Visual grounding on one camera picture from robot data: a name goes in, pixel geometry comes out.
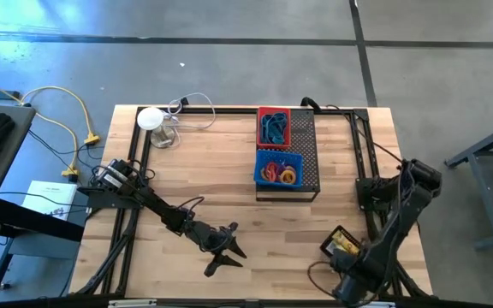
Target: blue cable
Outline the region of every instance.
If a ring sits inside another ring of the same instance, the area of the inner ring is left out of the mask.
[[[283,145],[284,130],[287,127],[288,118],[284,112],[277,112],[273,115],[264,115],[260,120],[261,142],[263,144]]]

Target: blue plastic bin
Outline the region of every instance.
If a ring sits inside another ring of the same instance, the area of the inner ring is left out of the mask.
[[[301,187],[301,178],[303,175],[302,169],[304,168],[304,158],[300,154],[287,153],[282,151],[256,151],[256,167],[254,167],[254,181],[259,185],[268,185],[276,187],[288,187],[299,188]],[[296,182],[294,184],[284,184],[280,182],[264,181],[260,170],[264,168],[268,163],[273,162],[276,164],[284,163],[290,165],[296,170]]]

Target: wooden table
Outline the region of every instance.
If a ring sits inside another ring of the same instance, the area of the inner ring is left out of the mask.
[[[103,164],[126,159],[136,105],[117,105],[104,150]],[[370,108],[372,136],[400,156],[388,108]],[[211,115],[180,115],[182,122],[207,123]],[[203,195],[196,219],[213,226],[238,222],[237,241],[248,259],[229,255],[243,268],[223,266],[211,278],[203,275],[212,256],[190,240],[164,228],[159,217],[140,212],[128,278],[127,297],[328,299],[307,279],[306,268],[327,260],[320,244],[339,224],[356,238],[366,238],[363,213],[357,209],[353,183],[357,178],[351,130],[342,116],[316,115],[321,193],[312,203],[257,203],[252,172],[255,158],[255,115],[218,115],[205,131],[181,130],[175,149],[152,147],[148,168],[156,172],[151,186],[170,204]],[[136,157],[140,157],[141,133]],[[397,162],[378,148],[384,177],[397,174]],[[366,165],[368,175],[370,168]],[[70,291],[85,285],[104,260],[110,245],[116,211],[101,210],[85,227]],[[121,257],[112,287],[118,282]],[[431,284],[418,229],[412,228],[399,251],[399,260],[427,293]],[[331,290],[337,274],[323,266],[313,271],[318,283]]]

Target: gray floor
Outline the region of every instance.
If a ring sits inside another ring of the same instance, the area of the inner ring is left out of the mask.
[[[17,3],[0,0],[0,31],[354,39],[346,0]],[[493,41],[493,1],[358,3],[367,39]],[[420,218],[435,295],[493,304],[493,250],[472,249],[475,240],[491,235],[477,188],[465,166],[450,171],[442,164],[493,131],[493,50],[368,48],[367,53],[377,104],[392,109],[403,156],[443,172],[443,194]],[[215,104],[298,104],[310,96],[321,104],[366,106],[356,47],[0,42],[0,86],[25,92],[46,85],[68,87],[84,98],[103,137],[114,104],[160,104],[197,91]],[[86,134],[72,98],[45,92],[34,104],[79,137]],[[57,127],[35,120],[32,130],[62,151],[72,147]],[[62,181],[62,168],[27,139],[2,189],[25,191],[31,180]],[[71,266],[67,260],[17,258],[5,276],[15,287],[0,292],[0,300],[57,296]]]

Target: yellow object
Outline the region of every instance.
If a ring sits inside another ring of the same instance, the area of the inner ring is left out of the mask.
[[[332,235],[332,240],[338,245],[337,247],[341,248],[345,252],[349,252],[351,254],[356,255],[359,253],[359,248],[355,246],[350,240],[347,239],[345,235],[342,234],[342,232],[336,232],[334,235]]]
[[[279,179],[281,180],[281,183],[294,184],[296,182],[296,173],[292,170],[284,170],[281,175],[279,175]]]
[[[63,88],[63,87],[60,87],[60,86],[42,86],[42,87],[39,87],[37,89],[33,89],[30,92],[26,93],[22,97],[22,99],[15,98],[14,96],[10,95],[8,92],[6,92],[2,88],[0,88],[0,92],[3,93],[3,94],[5,94],[5,95],[7,95],[8,97],[14,99],[16,102],[18,102],[18,104],[20,106],[22,106],[22,105],[25,104],[24,101],[25,101],[25,99],[28,96],[32,95],[35,92],[46,90],[46,89],[54,89],[54,90],[64,91],[67,94],[73,96],[75,99],[77,99],[77,101],[81,105],[81,108],[83,109],[83,113],[85,114],[86,129],[88,131],[88,135],[87,135],[87,137],[85,139],[85,144],[93,145],[93,144],[96,144],[97,142],[100,141],[100,137],[97,136],[97,135],[95,135],[94,133],[92,133],[91,123],[89,122],[89,116],[88,116],[88,113],[86,111],[85,103],[83,103],[83,101],[81,100],[81,98],[79,98],[77,95],[75,95],[73,92],[71,92],[70,90],[68,90],[66,88]],[[50,119],[50,118],[48,118],[46,116],[43,116],[43,115],[41,115],[37,111],[36,111],[36,114],[35,115],[38,116],[39,118],[45,120],[45,121],[48,121],[48,122],[53,123],[53,124],[57,124],[59,127],[62,127],[64,129],[66,129],[72,135],[72,139],[74,140],[74,157],[72,158],[72,162],[68,166],[68,168],[62,172],[62,175],[63,176],[66,176],[66,175],[79,175],[79,172],[77,171],[77,169],[74,168],[75,167],[75,160],[77,159],[77,138],[75,138],[74,132],[71,129],[69,129],[69,127],[67,127],[66,125],[62,124],[61,122],[55,121],[55,120],[52,120],[52,119]]]
[[[100,141],[100,137],[95,135],[94,133],[89,133],[89,135],[85,139],[86,145],[96,145]]]
[[[68,175],[79,175],[79,171],[75,168],[73,169],[67,168],[62,172],[62,176],[68,176]]]

